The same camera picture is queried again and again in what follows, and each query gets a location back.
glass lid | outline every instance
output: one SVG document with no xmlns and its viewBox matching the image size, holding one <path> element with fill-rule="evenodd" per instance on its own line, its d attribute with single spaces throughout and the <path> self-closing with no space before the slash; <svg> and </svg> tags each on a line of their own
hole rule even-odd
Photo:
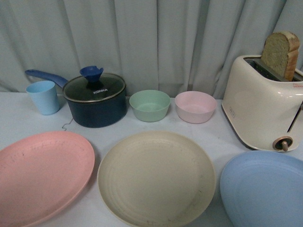
<svg viewBox="0 0 303 227">
<path fill-rule="evenodd" d="M 103 68 L 98 70 L 96 66 L 81 69 L 82 76 L 70 80 L 63 87 L 64 97 L 74 102 L 93 103 L 113 98 L 125 89 L 122 77 L 102 72 Z"/>
</svg>

toaster knob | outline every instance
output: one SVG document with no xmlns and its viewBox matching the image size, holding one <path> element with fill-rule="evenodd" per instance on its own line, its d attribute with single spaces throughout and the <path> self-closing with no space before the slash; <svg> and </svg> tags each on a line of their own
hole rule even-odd
<svg viewBox="0 0 303 227">
<path fill-rule="evenodd" d="M 293 139 L 289 136 L 283 136 L 273 142 L 273 148 L 277 151 L 288 151 L 288 148 L 293 144 Z"/>
</svg>

bread slice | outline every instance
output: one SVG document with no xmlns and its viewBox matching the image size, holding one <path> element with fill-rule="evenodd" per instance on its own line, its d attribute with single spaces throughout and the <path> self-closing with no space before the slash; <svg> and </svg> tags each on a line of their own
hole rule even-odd
<svg viewBox="0 0 303 227">
<path fill-rule="evenodd" d="M 267 37 L 261 60 L 279 76 L 292 81 L 298 59 L 298 37 L 289 32 L 281 31 Z"/>
</svg>

konka logo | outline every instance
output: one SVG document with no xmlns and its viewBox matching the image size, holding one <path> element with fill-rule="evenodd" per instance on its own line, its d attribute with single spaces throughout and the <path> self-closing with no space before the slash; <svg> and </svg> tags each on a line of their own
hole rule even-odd
<svg viewBox="0 0 303 227">
<path fill-rule="evenodd" d="M 101 89 L 101 90 L 98 90 L 98 91 L 94 91 L 93 93 L 94 94 L 98 94 L 98 93 L 104 92 L 104 91 L 108 91 L 108 90 L 105 88 L 105 89 Z"/>
</svg>

green bowl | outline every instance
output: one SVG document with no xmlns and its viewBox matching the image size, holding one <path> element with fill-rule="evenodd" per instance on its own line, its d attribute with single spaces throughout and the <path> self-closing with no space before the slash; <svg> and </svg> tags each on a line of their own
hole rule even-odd
<svg viewBox="0 0 303 227">
<path fill-rule="evenodd" d="M 143 122 L 157 122 L 163 119 L 169 109 L 170 97 L 158 90 L 144 90 L 129 99 L 134 115 Z"/>
</svg>

